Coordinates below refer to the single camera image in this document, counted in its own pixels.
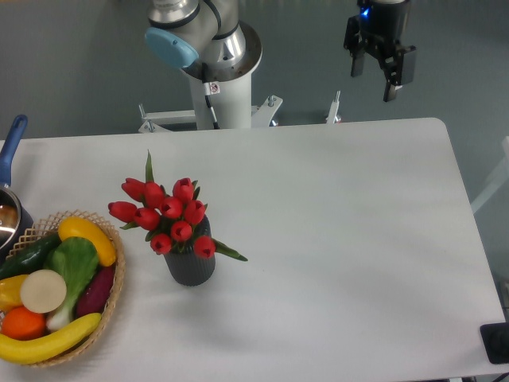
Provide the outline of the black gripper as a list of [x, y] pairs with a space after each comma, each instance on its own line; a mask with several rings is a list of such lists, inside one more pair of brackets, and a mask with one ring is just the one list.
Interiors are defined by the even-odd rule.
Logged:
[[348, 19], [344, 37], [344, 48], [352, 58], [350, 75], [363, 74], [366, 55], [375, 58], [386, 78], [383, 101], [389, 102], [402, 84], [414, 79], [417, 48], [401, 42], [410, 2], [358, 1], [357, 6], [359, 12]]

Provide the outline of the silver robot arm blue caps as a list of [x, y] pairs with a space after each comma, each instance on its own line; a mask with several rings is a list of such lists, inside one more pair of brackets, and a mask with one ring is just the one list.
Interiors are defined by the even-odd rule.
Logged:
[[[344, 48], [351, 75], [363, 72], [365, 56], [374, 57], [385, 76], [383, 99], [412, 82], [417, 49], [400, 41], [410, 12], [408, 1], [358, 1], [347, 21]], [[258, 35], [239, 20], [237, 1], [152, 1], [145, 41], [167, 65], [201, 82], [233, 80], [247, 74], [261, 57]]]

